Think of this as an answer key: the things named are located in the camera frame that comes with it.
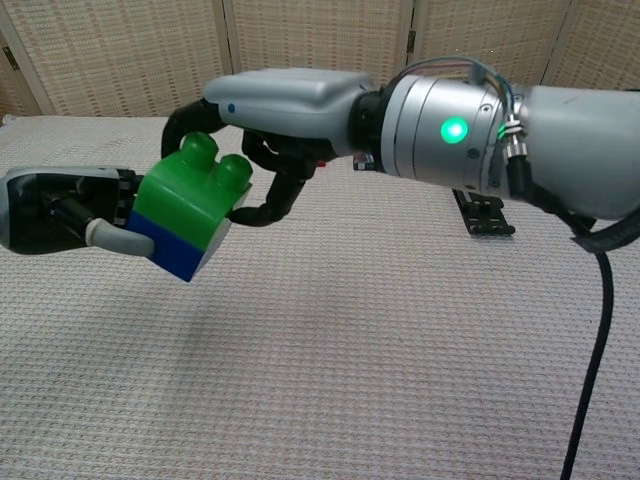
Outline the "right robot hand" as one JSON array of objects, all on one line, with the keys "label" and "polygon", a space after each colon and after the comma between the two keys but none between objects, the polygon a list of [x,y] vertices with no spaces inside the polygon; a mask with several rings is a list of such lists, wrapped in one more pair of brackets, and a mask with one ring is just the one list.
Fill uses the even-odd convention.
[{"label": "right robot hand", "polygon": [[213,134],[227,126],[243,132],[241,150],[274,178],[264,202],[234,208],[231,222],[266,227],[291,211],[321,162],[349,156],[351,112],[374,87],[364,72],[318,68],[263,68],[214,78],[199,99],[166,121],[160,152],[179,150],[190,133]]}]

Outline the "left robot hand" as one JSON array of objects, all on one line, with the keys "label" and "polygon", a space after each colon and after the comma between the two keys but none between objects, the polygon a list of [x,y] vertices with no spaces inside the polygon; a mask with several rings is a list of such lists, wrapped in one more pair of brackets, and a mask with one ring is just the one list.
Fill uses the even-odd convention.
[{"label": "left robot hand", "polygon": [[84,248],[149,257],[126,229],[143,177],[114,166],[15,167],[0,177],[0,246],[20,255]]}]

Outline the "green toy block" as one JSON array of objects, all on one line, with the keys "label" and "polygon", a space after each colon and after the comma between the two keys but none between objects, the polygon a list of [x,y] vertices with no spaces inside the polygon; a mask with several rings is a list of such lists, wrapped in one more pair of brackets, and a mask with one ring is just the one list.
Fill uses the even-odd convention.
[{"label": "green toy block", "polygon": [[219,154],[208,134],[189,133],[139,186],[133,211],[200,250],[251,189],[253,168],[239,154]]}]

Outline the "blue toy block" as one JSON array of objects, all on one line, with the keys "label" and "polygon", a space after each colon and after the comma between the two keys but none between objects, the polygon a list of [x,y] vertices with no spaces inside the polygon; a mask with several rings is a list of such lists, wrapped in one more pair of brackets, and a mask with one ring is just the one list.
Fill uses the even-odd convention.
[{"label": "blue toy block", "polygon": [[143,215],[133,212],[126,229],[140,233],[154,241],[154,251],[149,259],[172,275],[190,282],[209,262],[224,241],[231,222],[224,219],[215,233],[209,237],[206,247],[196,247],[186,239],[159,226]]}]

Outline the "woven folding screen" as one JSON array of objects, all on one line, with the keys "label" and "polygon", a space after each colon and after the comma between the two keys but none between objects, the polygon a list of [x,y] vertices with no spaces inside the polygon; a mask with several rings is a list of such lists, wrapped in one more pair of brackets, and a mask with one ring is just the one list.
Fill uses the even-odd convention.
[{"label": "woven folding screen", "polygon": [[465,56],[511,83],[640,88],[640,0],[0,0],[0,114],[165,116],[215,77]]}]

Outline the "black folding stand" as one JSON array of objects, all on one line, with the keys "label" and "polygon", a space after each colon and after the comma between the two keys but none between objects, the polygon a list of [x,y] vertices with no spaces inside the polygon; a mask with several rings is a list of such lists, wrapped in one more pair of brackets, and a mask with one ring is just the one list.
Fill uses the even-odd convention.
[{"label": "black folding stand", "polygon": [[515,227],[503,215],[501,199],[464,190],[453,190],[452,193],[471,236],[511,236],[515,233]]}]

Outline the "beige woven tablecloth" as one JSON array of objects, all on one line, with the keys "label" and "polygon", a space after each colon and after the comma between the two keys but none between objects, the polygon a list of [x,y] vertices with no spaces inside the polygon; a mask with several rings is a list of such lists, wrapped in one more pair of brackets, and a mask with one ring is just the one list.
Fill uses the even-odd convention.
[{"label": "beige woven tablecloth", "polygon": [[558,480],[599,268],[504,212],[341,159],[189,283],[0,249],[0,480]]}]

